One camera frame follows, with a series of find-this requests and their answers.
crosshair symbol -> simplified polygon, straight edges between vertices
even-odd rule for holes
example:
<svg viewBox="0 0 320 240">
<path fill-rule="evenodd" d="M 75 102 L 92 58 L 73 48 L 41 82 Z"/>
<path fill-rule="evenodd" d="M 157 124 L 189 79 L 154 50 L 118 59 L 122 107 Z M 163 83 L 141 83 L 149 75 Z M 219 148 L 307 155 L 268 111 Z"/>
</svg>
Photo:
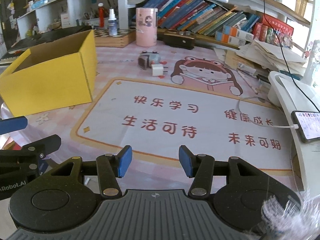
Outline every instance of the crosshair symbol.
<svg viewBox="0 0 320 240">
<path fill-rule="evenodd" d="M 154 198 L 160 197 L 160 195 L 158 193 L 153 193 L 153 194 L 151 194 L 151 196 Z"/>
</svg>

smartphone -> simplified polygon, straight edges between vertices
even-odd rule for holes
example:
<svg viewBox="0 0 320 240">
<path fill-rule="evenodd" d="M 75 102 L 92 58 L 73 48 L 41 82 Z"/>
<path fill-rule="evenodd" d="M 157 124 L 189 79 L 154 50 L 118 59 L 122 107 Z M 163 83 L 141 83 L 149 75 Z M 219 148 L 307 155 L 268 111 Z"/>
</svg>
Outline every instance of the smartphone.
<svg viewBox="0 0 320 240">
<path fill-rule="evenodd" d="M 299 125 L 298 132 L 304 143 L 320 140 L 320 113 L 293 111 L 292 120 Z"/>
</svg>

phone screen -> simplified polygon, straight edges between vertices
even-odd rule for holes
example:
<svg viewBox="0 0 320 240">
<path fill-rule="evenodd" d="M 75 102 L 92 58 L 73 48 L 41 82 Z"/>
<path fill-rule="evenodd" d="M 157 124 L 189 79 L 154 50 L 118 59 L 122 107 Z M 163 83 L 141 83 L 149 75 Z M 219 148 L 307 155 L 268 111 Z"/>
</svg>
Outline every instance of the phone screen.
<svg viewBox="0 0 320 240">
<path fill-rule="evenodd" d="M 295 112 L 307 140 L 320 137 L 320 113 Z"/>
</svg>

white spray cap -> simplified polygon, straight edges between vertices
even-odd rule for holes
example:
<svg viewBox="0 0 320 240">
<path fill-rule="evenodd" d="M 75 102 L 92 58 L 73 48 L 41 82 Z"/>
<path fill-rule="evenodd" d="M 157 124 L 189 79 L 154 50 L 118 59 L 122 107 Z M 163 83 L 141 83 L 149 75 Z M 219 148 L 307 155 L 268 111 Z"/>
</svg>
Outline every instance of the white spray cap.
<svg viewBox="0 0 320 240">
<path fill-rule="evenodd" d="M 114 9 L 109 9 L 109 21 L 116 20 L 116 15 L 115 15 L 115 10 Z"/>
</svg>

chessboard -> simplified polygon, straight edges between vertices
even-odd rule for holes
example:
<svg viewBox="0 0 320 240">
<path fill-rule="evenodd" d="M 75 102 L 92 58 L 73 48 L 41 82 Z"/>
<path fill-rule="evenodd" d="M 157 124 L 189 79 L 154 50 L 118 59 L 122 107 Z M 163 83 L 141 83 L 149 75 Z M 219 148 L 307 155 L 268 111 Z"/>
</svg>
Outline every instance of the chessboard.
<svg viewBox="0 0 320 240">
<path fill-rule="evenodd" d="M 118 30 L 118 35 L 110 36 L 109 30 L 94 30 L 96 47 L 124 48 L 136 39 L 135 30 Z"/>
</svg>

